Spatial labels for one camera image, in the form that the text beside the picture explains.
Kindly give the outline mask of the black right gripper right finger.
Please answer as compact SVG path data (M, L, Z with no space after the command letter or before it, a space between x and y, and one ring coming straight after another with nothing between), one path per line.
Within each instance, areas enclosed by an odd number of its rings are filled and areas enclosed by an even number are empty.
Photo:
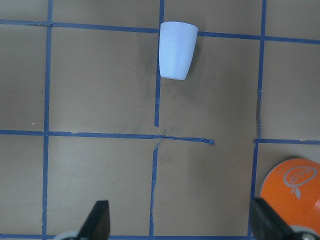
M292 228L263 198L253 198L250 205L250 227L256 240L295 239Z

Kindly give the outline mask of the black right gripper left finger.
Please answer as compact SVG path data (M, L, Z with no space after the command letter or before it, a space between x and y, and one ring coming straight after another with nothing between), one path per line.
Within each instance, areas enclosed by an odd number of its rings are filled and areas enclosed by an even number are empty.
M78 240L108 240L111 232L108 200L97 201L80 228Z

